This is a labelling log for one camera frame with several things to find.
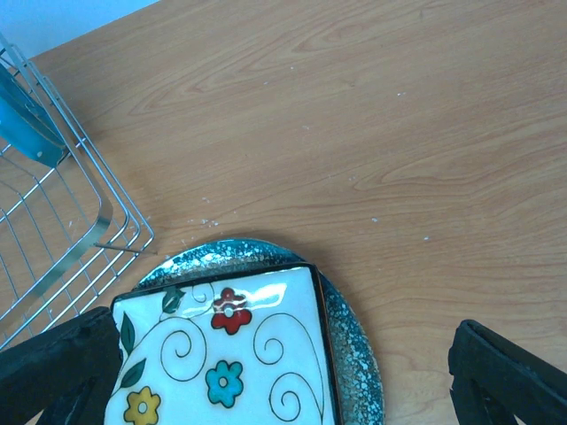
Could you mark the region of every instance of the wood grain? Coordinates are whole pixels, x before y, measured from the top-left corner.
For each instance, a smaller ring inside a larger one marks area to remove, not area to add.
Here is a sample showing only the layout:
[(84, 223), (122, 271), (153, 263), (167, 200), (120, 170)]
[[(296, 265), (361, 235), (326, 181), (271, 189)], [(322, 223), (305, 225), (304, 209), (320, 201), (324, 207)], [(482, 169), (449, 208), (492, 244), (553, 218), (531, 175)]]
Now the wood grain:
[(392, 425), (456, 423), (462, 319), (567, 369), (565, 16), (162, 0), (42, 55), (157, 232), (100, 304), (185, 245), (259, 237), (350, 300)]

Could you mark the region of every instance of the red flower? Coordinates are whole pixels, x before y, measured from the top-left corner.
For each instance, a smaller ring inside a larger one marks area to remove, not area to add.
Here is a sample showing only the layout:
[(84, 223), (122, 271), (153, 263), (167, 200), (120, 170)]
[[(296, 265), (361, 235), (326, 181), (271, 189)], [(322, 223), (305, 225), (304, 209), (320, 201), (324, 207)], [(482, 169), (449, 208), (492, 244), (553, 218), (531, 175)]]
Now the red flower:
[(252, 312), (246, 310), (245, 306), (244, 296), (236, 295), (231, 288), (225, 288), (221, 297), (213, 302), (214, 316), (211, 326), (214, 329), (224, 328), (229, 335), (236, 334), (241, 326), (252, 321)]

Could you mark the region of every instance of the blue flower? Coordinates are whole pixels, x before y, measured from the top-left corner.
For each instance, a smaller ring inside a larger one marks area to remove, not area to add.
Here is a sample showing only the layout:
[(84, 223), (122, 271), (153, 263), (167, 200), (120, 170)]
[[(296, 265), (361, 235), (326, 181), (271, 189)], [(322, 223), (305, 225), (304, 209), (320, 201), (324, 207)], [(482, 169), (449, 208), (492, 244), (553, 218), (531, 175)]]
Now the blue flower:
[(242, 374), (242, 364), (238, 361), (229, 365), (221, 360), (216, 364), (216, 368), (208, 370), (205, 381), (209, 387), (209, 401), (214, 405), (222, 403), (226, 408), (231, 408), (244, 389), (240, 374)]

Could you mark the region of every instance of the white wall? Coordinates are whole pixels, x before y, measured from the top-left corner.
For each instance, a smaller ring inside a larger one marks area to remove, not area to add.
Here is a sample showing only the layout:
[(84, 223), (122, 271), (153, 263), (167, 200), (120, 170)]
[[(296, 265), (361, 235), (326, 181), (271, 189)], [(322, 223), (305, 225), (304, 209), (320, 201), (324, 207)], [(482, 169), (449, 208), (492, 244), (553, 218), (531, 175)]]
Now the white wall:
[(157, 0), (0, 0), (0, 32), (31, 58)]

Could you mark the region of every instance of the square plate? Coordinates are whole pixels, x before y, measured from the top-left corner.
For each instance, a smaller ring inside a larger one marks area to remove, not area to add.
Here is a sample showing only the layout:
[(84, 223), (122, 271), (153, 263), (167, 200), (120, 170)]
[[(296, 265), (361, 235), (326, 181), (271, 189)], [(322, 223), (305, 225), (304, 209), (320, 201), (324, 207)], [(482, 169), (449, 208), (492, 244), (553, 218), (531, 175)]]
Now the square plate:
[(140, 290), (112, 309), (124, 360), (106, 425), (340, 425), (315, 266)]

